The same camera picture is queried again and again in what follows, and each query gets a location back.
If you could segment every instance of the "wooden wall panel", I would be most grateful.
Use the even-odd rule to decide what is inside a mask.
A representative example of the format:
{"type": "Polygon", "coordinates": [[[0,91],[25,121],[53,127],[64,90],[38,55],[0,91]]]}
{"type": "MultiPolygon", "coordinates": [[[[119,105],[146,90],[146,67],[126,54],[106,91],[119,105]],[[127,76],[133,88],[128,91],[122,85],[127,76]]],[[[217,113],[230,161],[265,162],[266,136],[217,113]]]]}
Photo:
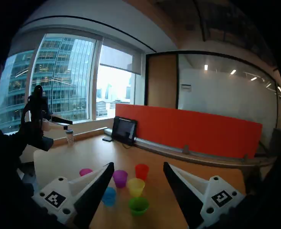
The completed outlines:
{"type": "Polygon", "coordinates": [[[176,74],[176,54],[149,57],[148,106],[176,108],[176,74]]]}

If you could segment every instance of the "desk divider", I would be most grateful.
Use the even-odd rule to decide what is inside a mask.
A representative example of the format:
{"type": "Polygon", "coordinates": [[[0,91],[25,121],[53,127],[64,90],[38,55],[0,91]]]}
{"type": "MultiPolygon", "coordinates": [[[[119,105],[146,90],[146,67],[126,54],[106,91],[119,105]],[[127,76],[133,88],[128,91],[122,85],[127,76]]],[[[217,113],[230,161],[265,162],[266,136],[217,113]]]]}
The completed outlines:
{"type": "Polygon", "coordinates": [[[137,121],[136,137],[214,156],[254,158],[262,124],[216,114],[116,104],[115,115],[137,121]]]}

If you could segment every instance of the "glass skyscraper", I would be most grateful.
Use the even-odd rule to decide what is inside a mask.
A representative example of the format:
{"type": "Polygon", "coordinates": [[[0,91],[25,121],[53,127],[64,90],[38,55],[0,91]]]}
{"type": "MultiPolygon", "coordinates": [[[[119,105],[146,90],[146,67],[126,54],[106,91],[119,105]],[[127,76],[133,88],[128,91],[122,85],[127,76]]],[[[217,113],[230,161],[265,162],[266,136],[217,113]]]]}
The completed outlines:
{"type": "Polygon", "coordinates": [[[6,61],[0,81],[0,129],[17,131],[25,106],[25,86],[33,51],[15,54],[6,61]]]}
{"type": "Polygon", "coordinates": [[[94,42],[69,35],[44,38],[34,65],[31,91],[41,85],[49,110],[55,115],[71,121],[88,118],[86,100],[94,42]]]}
{"type": "MultiPolygon", "coordinates": [[[[86,100],[95,40],[45,36],[34,62],[31,92],[41,85],[50,112],[77,121],[88,118],[86,100]]],[[[33,51],[7,59],[0,88],[0,129],[19,129],[25,106],[25,86],[33,51]]]]}

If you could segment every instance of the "desk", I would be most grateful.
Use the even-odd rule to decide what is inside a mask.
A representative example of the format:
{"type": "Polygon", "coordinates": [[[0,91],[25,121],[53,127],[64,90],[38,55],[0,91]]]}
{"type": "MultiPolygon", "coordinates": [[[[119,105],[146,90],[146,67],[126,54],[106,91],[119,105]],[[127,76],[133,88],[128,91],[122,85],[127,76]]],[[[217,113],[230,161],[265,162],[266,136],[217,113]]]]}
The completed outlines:
{"type": "MultiPolygon", "coordinates": [[[[91,229],[98,228],[187,228],[187,223],[163,172],[166,161],[176,167],[204,179],[218,175],[245,194],[243,176],[238,169],[203,166],[199,164],[167,158],[146,150],[131,147],[125,149],[120,142],[105,142],[99,135],[75,142],[73,147],[58,146],[48,152],[34,152],[34,164],[40,188],[58,176],[68,180],[79,177],[82,168],[96,170],[114,162],[114,168],[128,172],[128,179],[135,177],[134,167],[144,163],[150,167],[142,196],[149,201],[149,209],[143,216],[133,217],[128,208],[131,198],[127,188],[116,189],[115,206],[108,208],[100,203],[90,224],[91,229]]],[[[109,186],[115,187],[113,179],[109,186]]]]}

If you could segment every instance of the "window blind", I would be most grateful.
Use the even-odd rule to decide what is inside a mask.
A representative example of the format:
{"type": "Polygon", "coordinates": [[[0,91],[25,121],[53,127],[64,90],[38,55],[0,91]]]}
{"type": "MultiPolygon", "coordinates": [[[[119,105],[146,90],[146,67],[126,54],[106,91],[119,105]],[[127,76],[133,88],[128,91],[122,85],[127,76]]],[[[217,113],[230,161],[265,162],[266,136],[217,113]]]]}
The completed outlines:
{"type": "Polygon", "coordinates": [[[17,53],[35,50],[39,47],[45,34],[70,34],[81,37],[93,38],[102,40],[102,36],[86,31],[70,28],[41,28],[26,33],[16,35],[11,42],[11,47],[8,56],[17,53]]]}
{"type": "Polygon", "coordinates": [[[141,74],[142,53],[140,50],[105,38],[100,54],[100,65],[141,74]]]}

